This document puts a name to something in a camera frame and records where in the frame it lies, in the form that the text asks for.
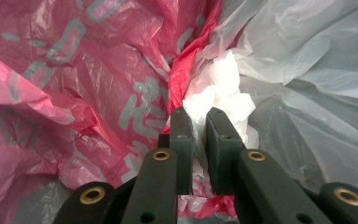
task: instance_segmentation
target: crumpled plastic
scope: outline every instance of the crumpled plastic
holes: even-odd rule
[[[198,84],[210,80],[210,64],[230,51],[241,93],[255,102],[248,127],[258,132],[259,148],[307,189],[317,192],[327,182],[358,188],[358,1],[228,0],[209,36],[191,67],[184,68],[184,59],[173,64],[169,109],[184,105],[191,114],[197,97],[213,95],[210,85]],[[206,112],[192,117],[196,126]],[[207,164],[199,159],[196,183],[208,189]]]
[[[75,189],[137,175],[167,121],[172,59],[213,6],[0,0],[0,224],[34,223],[17,213],[31,202],[51,223],[56,177]]]

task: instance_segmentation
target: translucent plastic bag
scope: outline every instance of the translucent plastic bag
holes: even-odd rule
[[[191,73],[180,74],[190,80],[184,105],[202,102],[211,84],[198,83],[213,76],[210,67],[227,50],[241,93],[255,102],[249,127],[258,131],[260,149],[313,191],[326,182],[358,188],[358,1],[225,1],[210,44]]]

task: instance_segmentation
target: screw hole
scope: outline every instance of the screw hole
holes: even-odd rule
[[[97,190],[93,190],[90,191],[89,193],[86,194],[86,198],[93,200],[95,198],[97,198],[98,196],[100,196],[100,192]]]
[[[223,139],[231,139],[231,136],[230,135],[222,135],[222,138]]]
[[[156,160],[156,161],[165,161],[167,160],[168,158],[170,157],[170,153],[168,153],[167,151],[158,151],[158,152],[155,152],[153,154],[153,158]]]
[[[86,189],[80,195],[80,201],[83,204],[93,204],[99,202],[105,195],[105,191],[101,187],[93,187]]]
[[[254,161],[263,161],[266,159],[266,156],[258,151],[250,151],[248,152],[248,157]]]
[[[179,135],[177,135],[177,138],[179,138],[179,139],[187,139],[187,136],[184,135],[184,134],[179,134]]]
[[[334,190],[334,194],[338,197],[342,202],[358,206],[358,194],[348,189],[338,188]]]
[[[296,216],[297,220],[300,221],[301,223],[305,223],[305,224],[310,224],[312,223],[312,218],[310,218],[308,215],[306,214],[302,214],[299,213]]]
[[[142,223],[151,223],[154,221],[154,219],[155,219],[155,215],[150,212],[146,212],[141,215]]]

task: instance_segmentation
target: pink plastic bag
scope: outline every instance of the pink plastic bag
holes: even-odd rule
[[[71,189],[137,175],[168,117],[170,63],[213,4],[0,0],[0,223],[56,175]]]

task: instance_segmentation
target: red plastic sheet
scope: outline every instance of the red plastic sheet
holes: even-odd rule
[[[0,0],[0,223],[56,175],[71,189],[136,176],[168,117],[171,61],[213,4]]]
[[[187,48],[175,58],[170,72],[168,82],[170,91],[169,111],[170,113],[177,107],[183,105],[182,100],[185,97],[187,86],[190,82],[191,69],[198,52],[209,44],[209,34],[219,24],[220,13],[222,12],[222,1],[217,0],[214,8],[209,14],[205,26],[197,37]]]

